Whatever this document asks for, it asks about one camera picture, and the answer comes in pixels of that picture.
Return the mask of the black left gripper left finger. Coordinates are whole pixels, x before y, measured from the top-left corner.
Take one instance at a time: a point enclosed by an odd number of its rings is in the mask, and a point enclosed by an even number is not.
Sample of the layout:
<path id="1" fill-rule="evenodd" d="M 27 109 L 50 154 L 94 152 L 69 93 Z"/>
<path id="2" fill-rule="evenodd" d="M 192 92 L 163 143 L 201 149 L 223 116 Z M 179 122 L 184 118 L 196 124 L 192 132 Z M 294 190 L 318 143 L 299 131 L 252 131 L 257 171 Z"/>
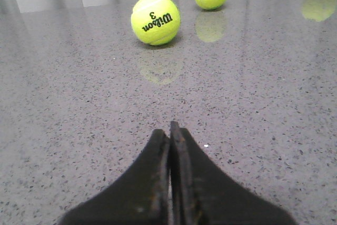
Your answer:
<path id="1" fill-rule="evenodd" d="M 60 224 L 167 224 L 170 141 L 156 129 L 137 159 L 108 188 Z"/>

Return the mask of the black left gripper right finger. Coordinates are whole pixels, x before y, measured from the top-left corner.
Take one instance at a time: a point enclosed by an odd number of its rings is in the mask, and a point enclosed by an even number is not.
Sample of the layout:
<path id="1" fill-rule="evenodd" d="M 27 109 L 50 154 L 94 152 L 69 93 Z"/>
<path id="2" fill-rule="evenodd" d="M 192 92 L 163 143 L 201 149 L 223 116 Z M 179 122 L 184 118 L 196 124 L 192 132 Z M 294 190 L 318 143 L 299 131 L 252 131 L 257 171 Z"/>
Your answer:
<path id="1" fill-rule="evenodd" d="M 175 121 L 170 141 L 175 224 L 296 223 L 288 212 L 224 173 Z"/>

